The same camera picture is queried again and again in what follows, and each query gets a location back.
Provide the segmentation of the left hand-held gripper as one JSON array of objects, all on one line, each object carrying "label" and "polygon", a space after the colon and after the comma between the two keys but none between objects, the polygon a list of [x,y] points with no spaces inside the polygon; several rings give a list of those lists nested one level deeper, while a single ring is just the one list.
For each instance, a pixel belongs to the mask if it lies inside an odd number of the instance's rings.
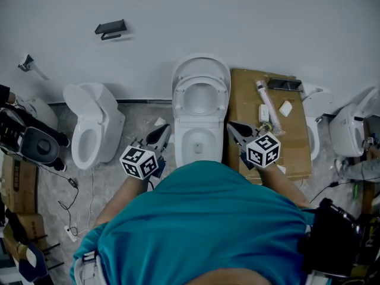
[{"label": "left hand-held gripper", "polygon": [[172,127],[166,123],[128,145],[119,158],[125,173],[137,179],[160,178],[166,166],[163,152],[171,134]]}]

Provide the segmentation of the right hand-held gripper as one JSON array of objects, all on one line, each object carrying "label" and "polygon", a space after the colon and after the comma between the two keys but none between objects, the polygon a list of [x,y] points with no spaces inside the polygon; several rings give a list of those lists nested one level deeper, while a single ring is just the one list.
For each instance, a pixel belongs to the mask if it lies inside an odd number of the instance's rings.
[{"label": "right hand-held gripper", "polygon": [[[259,129],[252,124],[229,121],[227,131],[234,142],[241,147],[240,157],[249,169],[262,168],[275,163],[280,158],[281,142],[270,132],[259,136]],[[246,139],[255,137],[246,143]]]}]

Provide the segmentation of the person's right forearm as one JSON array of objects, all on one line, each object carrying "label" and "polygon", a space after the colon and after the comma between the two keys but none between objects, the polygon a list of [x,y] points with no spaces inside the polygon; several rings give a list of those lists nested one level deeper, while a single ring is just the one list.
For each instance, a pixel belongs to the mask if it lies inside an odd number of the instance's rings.
[{"label": "person's right forearm", "polygon": [[262,185],[288,198],[299,208],[310,208],[310,202],[300,189],[286,177],[277,165],[271,164],[266,168],[257,168]]}]

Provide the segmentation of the white toilet lid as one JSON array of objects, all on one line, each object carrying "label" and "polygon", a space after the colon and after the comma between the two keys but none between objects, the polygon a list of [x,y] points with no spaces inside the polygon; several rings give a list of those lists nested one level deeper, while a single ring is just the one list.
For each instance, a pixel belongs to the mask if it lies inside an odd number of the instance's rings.
[{"label": "white toilet lid", "polygon": [[207,53],[195,53],[182,58],[175,66],[172,74],[172,104],[173,104],[173,91],[178,81],[187,76],[211,76],[221,78],[230,83],[231,89],[231,75],[230,69],[220,58]]}]

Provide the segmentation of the large cardboard box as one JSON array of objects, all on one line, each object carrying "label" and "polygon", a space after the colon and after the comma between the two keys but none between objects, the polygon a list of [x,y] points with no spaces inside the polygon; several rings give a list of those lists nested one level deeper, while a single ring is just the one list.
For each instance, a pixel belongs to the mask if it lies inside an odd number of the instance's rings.
[{"label": "large cardboard box", "polygon": [[[241,121],[259,126],[259,106],[263,104],[257,90],[257,81],[269,81],[270,78],[294,80],[294,76],[274,74],[248,69],[232,69],[232,88],[226,121]],[[284,135],[281,142],[279,166],[286,168],[286,176],[291,181],[306,179],[312,174],[311,152],[308,130],[302,99],[298,91],[269,90],[274,107],[279,109],[285,101],[292,105],[290,114],[285,117],[277,113]],[[223,163],[239,172],[251,183],[260,184],[256,169],[248,170],[240,159],[239,146],[231,137],[224,138]]]}]

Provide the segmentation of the white tube in plastic wrap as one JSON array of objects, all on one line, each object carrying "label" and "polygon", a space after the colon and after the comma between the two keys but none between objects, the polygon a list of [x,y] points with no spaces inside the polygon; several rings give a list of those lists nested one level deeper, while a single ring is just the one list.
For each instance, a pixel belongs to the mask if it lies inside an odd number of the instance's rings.
[{"label": "white tube in plastic wrap", "polygon": [[281,123],[277,116],[277,112],[275,110],[273,102],[265,86],[266,86],[265,81],[261,81],[261,80],[256,81],[256,87],[257,87],[258,93],[261,96],[264,104],[268,107],[268,113],[269,113],[270,121],[273,127],[272,132],[275,136],[282,136],[286,132],[281,127]]}]

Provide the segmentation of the small white square box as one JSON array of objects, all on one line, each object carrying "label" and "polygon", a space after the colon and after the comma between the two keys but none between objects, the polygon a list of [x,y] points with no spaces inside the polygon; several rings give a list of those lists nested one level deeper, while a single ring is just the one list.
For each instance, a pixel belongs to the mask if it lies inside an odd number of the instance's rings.
[{"label": "small white square box", "polygon": [[288,117],[293,109],[292,104],[289,101],[284,101],[281,107],[279,108],[279,112],[284,116]]}]

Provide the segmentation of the black phone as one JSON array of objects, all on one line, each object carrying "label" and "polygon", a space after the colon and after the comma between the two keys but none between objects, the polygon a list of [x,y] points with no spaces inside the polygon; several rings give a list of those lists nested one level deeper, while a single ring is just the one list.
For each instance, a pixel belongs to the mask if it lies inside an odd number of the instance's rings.
[{"label": "black phone", "polygon": [[267,87],[273,90],[297,91],[302,92],[299,87],[302,85],[301,80],[270,78]]}]

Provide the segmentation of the person's teal shirt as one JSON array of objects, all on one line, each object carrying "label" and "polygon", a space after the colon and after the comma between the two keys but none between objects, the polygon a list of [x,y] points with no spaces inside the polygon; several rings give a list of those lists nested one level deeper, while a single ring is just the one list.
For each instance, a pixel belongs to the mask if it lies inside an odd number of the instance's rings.
[{"label": "person's teal shirt", "polygon": [[215,161],[177,168],[82,239],[74,285],[303,285],[312,216]]}]

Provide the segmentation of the white power strip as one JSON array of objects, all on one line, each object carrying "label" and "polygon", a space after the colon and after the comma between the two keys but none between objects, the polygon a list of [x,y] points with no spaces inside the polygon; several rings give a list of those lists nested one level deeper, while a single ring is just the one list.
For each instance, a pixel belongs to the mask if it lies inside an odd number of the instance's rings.
[{"label": "white power strip", "polygon": [[69,228],[69,226],[65,225],[64,226],[64,229],[65,229],[65,233],[68,235],[68,237],[73,241],[73,242],[76,242],[78,240],[78,238],[73,235],[71,229]]}]

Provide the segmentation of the black waist pack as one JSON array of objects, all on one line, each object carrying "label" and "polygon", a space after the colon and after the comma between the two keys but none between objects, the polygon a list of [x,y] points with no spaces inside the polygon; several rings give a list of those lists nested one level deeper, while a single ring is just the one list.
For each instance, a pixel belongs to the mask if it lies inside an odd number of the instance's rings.
[{"label": "black waist pack", "polygon": [[304,256],[303,270],[332,278],[350,277],[362,240],[359,222],[328,198],[310,212],[314,214],[311,229],[297,244]]}]

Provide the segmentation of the small printed cardboard box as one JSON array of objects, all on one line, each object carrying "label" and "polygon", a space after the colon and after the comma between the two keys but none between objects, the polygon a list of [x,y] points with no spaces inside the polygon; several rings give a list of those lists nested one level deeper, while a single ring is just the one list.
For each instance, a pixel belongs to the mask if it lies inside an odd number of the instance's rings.
[{"label": "small printed cardboard box", "polygon": [[48,243],[44,229],[43,217],[38,213],[17,213],[17,217],[24,227],[27,238],[39,249],[46,249]]}]

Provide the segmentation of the black metal rods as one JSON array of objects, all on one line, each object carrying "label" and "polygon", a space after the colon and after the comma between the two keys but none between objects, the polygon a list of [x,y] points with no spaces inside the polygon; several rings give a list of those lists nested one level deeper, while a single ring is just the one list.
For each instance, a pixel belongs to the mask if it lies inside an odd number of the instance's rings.
[{"label": "black metal rods", "polygon": [[43,254],[43,259],[48,271],[64,265],[63,260],[59,257],[60,241],[51,240],[48,238],[48,235],[42,235],[36,238],[36,243]]}]

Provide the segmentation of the black bag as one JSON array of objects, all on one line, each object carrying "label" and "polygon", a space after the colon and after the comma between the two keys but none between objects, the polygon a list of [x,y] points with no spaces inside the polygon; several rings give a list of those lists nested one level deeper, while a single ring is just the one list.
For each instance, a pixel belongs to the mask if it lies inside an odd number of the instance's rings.
[{"label": "black bag", "polygon": [[23,245],[28,245],[30,241],[27,237],[27,232],[19,221],[16,213],[13,213],[9,209],[6,209],[5,216],[8,219],[8,224],[11,227],[13,238]]}]

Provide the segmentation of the black wall paper holder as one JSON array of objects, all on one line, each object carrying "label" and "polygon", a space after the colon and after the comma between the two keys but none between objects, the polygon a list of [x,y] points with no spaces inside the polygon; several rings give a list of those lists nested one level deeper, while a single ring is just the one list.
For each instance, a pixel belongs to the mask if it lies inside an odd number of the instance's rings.
[{"label": "black wall paper holder", "polygon": [[101,35],[101,40],[112,40],[121,37],[121,33],[127,31],[123,19],[109,23],[99,24],[95,29],[96,35]]}]

